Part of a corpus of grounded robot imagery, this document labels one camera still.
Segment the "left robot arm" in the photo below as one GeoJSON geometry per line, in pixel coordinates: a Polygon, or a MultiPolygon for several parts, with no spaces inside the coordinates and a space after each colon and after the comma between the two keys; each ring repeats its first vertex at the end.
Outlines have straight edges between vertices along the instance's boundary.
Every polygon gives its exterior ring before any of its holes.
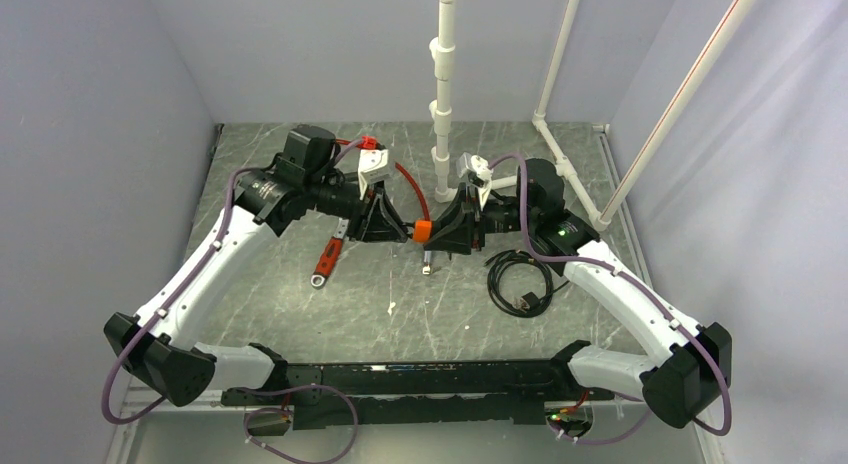
{"type": "Polygon", "coordinates": [[[388,149],[364,136],[348,144],[318,126],[290,130],[264,167],[229,178],[212,230],[165,287],[134,314],[104,326],[123,369],[182,407],[207,390],[247,388],[264,404],[287,390],[287,363],[260,344],[221,347],[199,335],[242,270],[309,211],[347,221],[347,237],[404,242],[410,233],[386,195],[388,149]]]}

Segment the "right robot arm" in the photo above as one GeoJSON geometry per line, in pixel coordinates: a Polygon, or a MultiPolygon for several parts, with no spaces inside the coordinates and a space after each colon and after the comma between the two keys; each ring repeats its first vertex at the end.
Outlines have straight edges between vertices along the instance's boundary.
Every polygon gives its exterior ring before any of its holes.
{"type": "Polygon", "coordinates": [[[488,162],[464,154],[460,185],[435,220],[418,221],[412,237],[428,251],[469,255],[495,233],[521,234],[530,258],[587,292],[637,340],[639,354],[575,342],[551,372],[557,395],[574,399],[587,388],[643,402],[674,428],[690,423],[716,436],[729,433],[732,338],[717,322],[708,326],[667,302],[635,276],[599,233],[567,210],[565,181],[555,165],[512,154],[516,194],[499,196],[488,162]]]}

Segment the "orange padlock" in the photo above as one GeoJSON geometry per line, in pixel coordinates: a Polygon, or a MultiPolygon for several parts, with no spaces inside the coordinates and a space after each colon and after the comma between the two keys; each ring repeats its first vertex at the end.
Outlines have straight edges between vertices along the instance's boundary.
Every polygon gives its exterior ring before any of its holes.
{"type": "Polygon", "coordinates": [[[412,240],[424,244],[426,243],[433,232],[433,222],[430,220],[417,220],[414,224],[412,240]]]}

